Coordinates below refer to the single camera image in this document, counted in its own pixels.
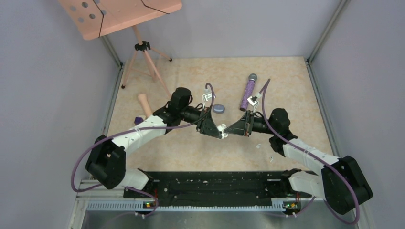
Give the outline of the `white earbud case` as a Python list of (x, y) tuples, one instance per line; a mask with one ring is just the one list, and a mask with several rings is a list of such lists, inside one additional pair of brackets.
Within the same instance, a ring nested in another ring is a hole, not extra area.
[(217, 126), (220, 134), (221, 134), (221, 139), (225, 139), (228, 137), (228, 134), (225, 132), (225, 129), (227, 128), (227, 126), (225, 124), (221, 124), (219, 126)]

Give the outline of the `lavender charging case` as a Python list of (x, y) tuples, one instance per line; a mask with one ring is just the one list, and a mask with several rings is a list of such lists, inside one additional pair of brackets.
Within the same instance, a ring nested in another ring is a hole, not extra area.
[(223, 114), (225, 112), (225, 106), (222, 104), (214, 104), (212, 111), (216, 114)]

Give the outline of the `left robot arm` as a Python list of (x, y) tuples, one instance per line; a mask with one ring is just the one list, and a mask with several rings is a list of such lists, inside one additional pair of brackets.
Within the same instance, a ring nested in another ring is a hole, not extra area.
[(192, 94), (189, 89), (177, 88), (162, 108), (139, 125), (110, 137), (98, 137), (87, 150), (90, 155), (85, 164), (86, 171), (106, 189), (132, 187), (141, 197), (150, 196), (153, 192), (150, 176), (141, 169), (127, 168), (128, 156), (152, 139), (182, 128), (182, 121), (186, 122), (186, 127), (196, 125), (196, 131), (200, 134), (226, 138), (226, 126), (214, 123), (211, 115), (213, 105), (206, 105), (207, 101), (213, 102), (214, 99), (215, 93), (210, 83), (205, 85), (201, 108), (190, 106)]

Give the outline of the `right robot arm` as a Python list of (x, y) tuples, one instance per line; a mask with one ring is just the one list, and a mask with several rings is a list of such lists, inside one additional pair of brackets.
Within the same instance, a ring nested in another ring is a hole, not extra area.
[(253, 132), (271, 134), (269, 142), (274, 152), (309, 169), (308, 172), (300, 169), (284, 172), (280, 191), (287, 197), (304, 192), (323, 199), (341, 215), (373, 197), (371, 187), (353, 157), (323, 153), (304, 143), (290, 131), (289, 126), (287, 111), (276, 108), (268, 119), (260, 112), (246, 111), (224, 132), (240, 136), (250, 136)]

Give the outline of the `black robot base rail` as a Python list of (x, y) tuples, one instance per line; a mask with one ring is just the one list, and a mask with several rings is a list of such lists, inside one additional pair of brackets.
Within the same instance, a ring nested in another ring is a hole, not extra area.
[(269, 207), (277, 198), (309, 198), (288, 190), (281, 171), (148, 172), (143, 189), (159, 207)]

